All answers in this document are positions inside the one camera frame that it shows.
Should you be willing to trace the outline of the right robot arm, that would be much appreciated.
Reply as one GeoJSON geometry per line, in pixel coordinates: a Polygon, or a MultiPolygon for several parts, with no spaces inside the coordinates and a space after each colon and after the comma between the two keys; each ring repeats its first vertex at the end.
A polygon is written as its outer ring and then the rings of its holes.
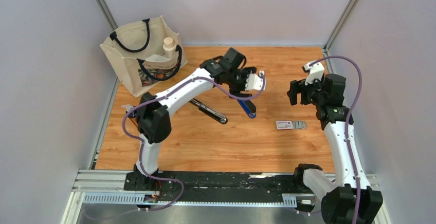
{"type": "Polygon", "coordinates": [[[311,190],[315,194],[325,223],[372,223],[382,207],[383,196],[372,189],[353,144],[353,120],[346,120],[350,110],[343,105],[345,87],[346,78],[337,74],[324,74],[312,83],[306,79],[290,82],[287,95],[291,105],[297,103],[298,95],[302,105],[315,105],[335,167],[332,181],[321,167],[299,164],[293,185],[301,193],[311,190]]]}

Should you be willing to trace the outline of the blue tape dispenser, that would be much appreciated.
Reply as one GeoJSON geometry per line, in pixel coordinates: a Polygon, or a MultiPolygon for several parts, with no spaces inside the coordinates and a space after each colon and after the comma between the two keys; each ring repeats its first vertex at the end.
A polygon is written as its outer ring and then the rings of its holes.
{"type": "MultiPolygon", "coordinates": [[[[237,96],[247,98],[251,97],[252,94],[238,93],[237,96]]],[[[238,100],[238,103],[249,118],[254,119],[256,117],[256,106],[251,101],[238,100]]]]}

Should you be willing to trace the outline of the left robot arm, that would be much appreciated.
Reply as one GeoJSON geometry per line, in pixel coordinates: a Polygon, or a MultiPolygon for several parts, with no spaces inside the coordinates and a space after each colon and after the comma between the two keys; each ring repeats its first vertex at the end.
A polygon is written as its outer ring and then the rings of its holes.
{"type": "Polygon", "coordinates": [[[207,59],[184,80],[155,95],[142,95],[140,103],[130,108],[122,121],[122,129],[131,138],[139,140],[138,161],[126,175],[124,189],[149,191],[162,181],[157,176],[161,143],[172,131],[173,114],[198,95],[216,87],[238,101],[250,101],[265,90],[266,76],[256,67],[245,67],[246,57],[229,48],[224,55],[207,59]]]}

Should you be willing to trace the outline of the red white staple box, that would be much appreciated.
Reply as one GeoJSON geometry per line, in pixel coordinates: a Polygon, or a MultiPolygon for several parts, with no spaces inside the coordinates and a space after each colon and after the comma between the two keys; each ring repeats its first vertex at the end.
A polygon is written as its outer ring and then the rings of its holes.
{"type": "Polygon", "coordinates": [[[292,130],[294,125],[292,121],[277,121],[276,128],[277,130],[292,130]]]}

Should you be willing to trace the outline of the black stapler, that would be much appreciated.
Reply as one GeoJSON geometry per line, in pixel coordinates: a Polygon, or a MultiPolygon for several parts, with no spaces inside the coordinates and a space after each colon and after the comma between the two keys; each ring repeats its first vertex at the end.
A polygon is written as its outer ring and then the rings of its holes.
{"type": "Polygon", "coordinates": [[[226,124],[228,122],[228,119],[224,114],[210,108],[199,100],[193,98],[189,102],[195,105],[201,112],[214,119],[215,121],[219,122],[220,124],[226,124]]]}

